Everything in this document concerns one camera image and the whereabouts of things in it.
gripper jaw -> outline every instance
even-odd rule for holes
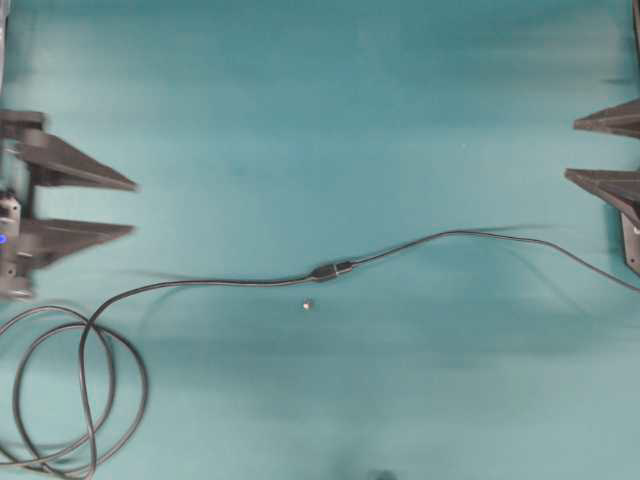
[[[33,296],[31,273],[78,251],[133,231],[129,225],[39,219],[35,195],[41,187],[77,186],[134,191],[137,185],[64,140],[44,131],[39,112],[0,110],[3,143],[29,173],[22,196],[8,186],[0,192],[0,297]]]

teal tabletop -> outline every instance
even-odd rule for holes
[[[572,129],[638,97],[628,0],[14,0],[5,73],[4,108],[45,112],[140,185],[43,192],[43,217],[136,231],[39,271],[6,319],[161,279],[302,274],[450,228],[556,241],[640,284],[617,213],[563,177],[640,164],[637,140]],[[639,313],[553,251],[462,238],[326,284],[137,296],[101,322],[144,355],[149,410],[95,478],[636,479]],[[0,340],[0,443],[18,456],[15,368],[55,320]],[[44,449],[85,428],[78,336],[25,378]],[[139,396],[118,367],[101,451]]]

black cable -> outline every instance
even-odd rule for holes
[[[8,451],[7,448],[2,447],[0,445],[0,455],[6,457],[9,461],[0,463],[1,468],[21,468],[26,469],[33,473],[45,474],[50,476],[55,476],[57,478],[62,478],[64,480],[71,480],[82,478],[84,480],[91,480],[96,472],[96,469],[99,465],[103,464],[110,458],[112,458],[116,453],[118,453],[131,439],[133,434],[138,430],[142,423],[142,419],[144,417],[147,401],[149,396],[149,381],[147,370],[144,365],[144,361],[135,347],[122,335],[120,335],[115,330],[103,327],[98,324],[98,319],[100,315],[104,313],[106,309],[108,309],[111,305],[121,300],[124,300],[133,295],[138,295],[144,292],[149,292],[153,290],[159,290],[164,288],[173,288],[173,287],[185,287],[185,286],[228,286],[228,287],[255,287],[255,288],[270,288],[270,287],[287,287],[294,285],[302,285],[306,283],[312,282],[325,282],[328,280],[332,280],[337,278],[340,275],[351,272],[353,269],[368,265],[372,262],[381,260],[390,255],[394,255],[396,253],[400,253],[404,250],[410,249],[412,247],[416,247],[418,245],[428,243],[440,238],[444,237],[452,237],[452,236],[470,236],[470,237],[482,237],[494,240],[505,240],[505,241],[513,241],[520,243],[528,243],[534,245],[540,245],[544,247],[551,248],[571,260],[577,262],[578,264],[590,269],[591,271],[602,275],[615,282],[616,284],[625,287],[633,292],[640,293],[640,288],[632,285],[624,280],[611,275],[610,273],[605,272],[604,270],[592,265],[591,263],[583,260],[582,258],[574,255],[568,250],[560,247],[559,245],[548,242],[546,240],[539,240],[535,238],[526,238],[526,237],[514,237],[508,235],[499,235],[495,233],[477,231],[477,230],[451,230],[441,233],[436,233],[433,235],[429,235],[426,237],[422,237],[420,239],[414,240],[412,242],[404,243],[400,246],[385,250],[375,255],[371,255],[368,257],[363,257],[356,260],[345,261],[340,263],[332,263],[328,265],[323,265],[314,269],[309,275],[305,275],[302,277],[293,277],[289,279],[283,280],[224,280],[224,279],[212,279],[212,280],[182,280],[182,281],[170,281],[170,282],[161,282],[155,283],[152,285],[147,285],[139,288],[135,288],[133,290],[128,290],[126,292],[120,293],[110,299],[106,300],[102,305],[98,307],[98,309],[91,315],[91,317],[86,318],[82,314],[78,313],[75,310],[66,307],[59,306],[45,306],[45,307],[36,307],[12,318],[4,325],[0,326],[0,338],[13,326],[15,326],[20,321],[30,318],[35,315],[39,315],[42,313],[62,313],[65,315],[69,315],[74,317],[77,321],[73,323],[67,323],[55,328],[52,328],[38,337],[27,349],[20,364],[18,366],[18,370],[16,372],[16,379],[13,387],[13,416],[20,436],[23,441],[23,446],[26,450],[30,452],[32,455],[29,459],[19,459],[15,454]],[[82,336],[80,337],[80,343],[78,347],[78,364],[79,364],[79,382],[80,382],[80,391],[82,397],[82,408],[85,416],[85,423],[87,428],[87,433],[83,435],[81,438],[69,442],[68,446],[62,448],[58,452],[43,455],[38,448],[33,443],[27,429],[24,425],[22,410],[20,408],[20,392],[22,385],[22,378],[24,376],[25,369],[33,355],[33,353],[49,338],[52,338],[55,335],[62,334],[72,330],[82,329]],[[93,413],[91,411],[91,406],[89,402],[89,393],[87,390],[87,372],[85,366],[85,351],[86,351],[86,343],[89,336],[89,333],[95,333],[100,340],[102,348],[105,352],[107,358],[107,366],[108,366],[108,375],[109,375],[109,389],[107,394],[107,403],[105,409],[101,416],[94,420]],[[107,339],[115,340],[118,344],[125,347],[128,350],[129,354],[135,360],[141,379],[141,395],[140,395],[140,403],[138,405],[138,411],[134,421],[131,423],[129,429],[125,432],[125,434],[118,440],[111,448],[109,448],[102,455],[98,455],[98,448],[96,443],[96,434],[100,431],[100,429],[104,426],[106,421],[109,418],[109,415],[112,412],[113,403],[115,400],[116,393],[116,369],[114,363],[114,354],[111,350],[109,342]],[[90,460],[87,465],[82,467],[62,470],[60,468],[56,468],[55,465],[52,464],[60,463],[61,460],[66,458],[69,454],[77,451],[79,448],[89,445],[90,450]]]

cord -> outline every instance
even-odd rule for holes
[[[0,463],[0,469],[24,469],[32,473],[43,474],[54,476],[57,478],[61,478],[63,480],[71,480],[71,479],[83,479],[83,480],[91,480],[98,466],[102,465],[109,459],[111,459],[115,454],[117,454],[133,437],[134,433],[139,429],[142,420],[144,418],[147,403],[149,398],[149,377],[147,373],[147,369],[145,367],[142,356],[137,351],[135,346],[129,342],[123,335],[119,334],[115,330],[104,327],[98,324],[98,319],[107,310],[111,305],[121,300],[124,300],[128,297],[138,295],[141,293],[159,290],[164,288],[174,288],[174,287],[186,287],[186,286],[225,286],[225,287],[253,287],[253,288],[272,288],[272,287],[289,287],[295,285],[303,285],[307,283],[314,282],[325,282],[329,280],[333,280],[343,274],[349,273],[355,268],[359,268],[370,263],[382,260],[391,255],[398,254],[405,250],[408,250],[413,247],[417,247],[418,245],[432,242],[434,240],[438,240],[445,237],[453,237],[453,236],[466,236],[466,237],[480,237],[487,238],[493,240],[503,240],[503,241],[512,241],[512,242],[520,242],[527,244],[534,244],[543,247],[551,248],[574,262],[582,265],[583,267],[588,268],[592,272],[601,275],[608,280],[627,288],[633,292],[640,293],[640,287],[636,287],[631,283],[628,283],[610,273],[605,272],[604,270],[592,265],[591,263],[583,260],[577,255],[571,253],[570,251],[560,247],[559,245],[549,242],[546,240],[540,240],[535,238],[526,238],[526,237],[515,237],[508,235],[499,235],[495,233],[484,232],[480,230],[450,230],[446,232],[440,232],[433,235],[428,235],[426,237],[419,238],[417,240],[404,243],[394,248],[390,248],[388,250],[384,250],[380,253],[370,255],[367,257],[362,257],[356,260],[349,260],[340,263],[331,263],[327,265],[323,265],[314,269],[310,274],[304,275],[301,277],[292,277],[285,278],[282,280],[225,280],[225,279],[210,279],[210,280],[181,280],[181,281],[170,281],[170,282],[161,282],[154,283],[151,285],[146,285],[143,287],[135,288],[133,290],[128,290],[126,292],[120,293],[114,297],[106,300],[102,305],[98,307],[98,309],[89,317],[85,317],[81,313],[76,310],[60,307],[60,306],[44,306],[44,307],[35,307],[29,310],[26,310],[19,315],[15,316],[4,325],[0,326],[0,339],[2,336],[7,333],[12,327],[17,325],[22,320],[26,320],[31,317],[36,317],[45,313],[57,313],[63,314],[73,318],[73,322],[66,323],[50,330],[46,331],[42,335],[40,335],[36,340],[34,340],[31,345],[28,347],[27,351],[24,353],[18,369],[16,371],[16,377],[13,385],[13,397],[12,397],[12,405],[13,405],[13,417],[18,429],[18,432],[22,438],[23,447],[29,451],[31,455],[28,459],[20,459],[14,453],[10,452],[8,448],[3,447],[0,444],[0,455],[4,456],[8,459],[7,462]],[[82,330],[82,336],[80,337],[80,342],[78,346],[78,366],[79,366],[79,382],[80,382],[80,393],[82,400],[82,410],[84,413],[85,424],[87,433],[82,437],[69,442],[69,444],[60,449],[57,452],[50,453],[47,455],[42,454],[41,451],[36,447],[31,436],[29,435],[23,421],[22,410],[21,410],[21,386],[22,379],[24,377],[24,372],[27,368],[29,361],[31,360],[33,354],[36,350],[48,339],[63,334],[70,331]],[[104,408],[104,411],[98,418],[94,418],[90,400],[89,393],[87,389],[87,372],[85,365],[85,352],[86,352],[86,344],[89,334],[93,332],[104,351],[106,360],[107,360],[107,368],[108,368],[108,393],[107,393],[107,402]],[[140,400],[138,404],[138,409],[136,412],[136,416],[131,423],[130,427],[124,433],[124,435],[108,450],[106,450],[102,454],[98,454],[97,440],[96,435],[100,431],[100,429],[105,425],[109,416],[113,409],[113,404],[116,397],[116,367],[114,361],[114,352],[112,346],[109,341],[114,341],[115,343],[121,345],[128,351],[128,353],[132,356],[135,361],[141,381],[141,393]],[[70,454],[76,452],[78,449],[84,446],[89,446],[90,451],[90,459],[86,465],[76,468],[67,468],[62,469],[61,464],[64,459],[67,458]]]

cable connector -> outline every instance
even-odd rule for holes
[[[327,282],[338,278],[340,275],[349,273],[353,270],[352,262],[332,263],[330,265],[323,265],[311,272],[311,278],[314,282]]]

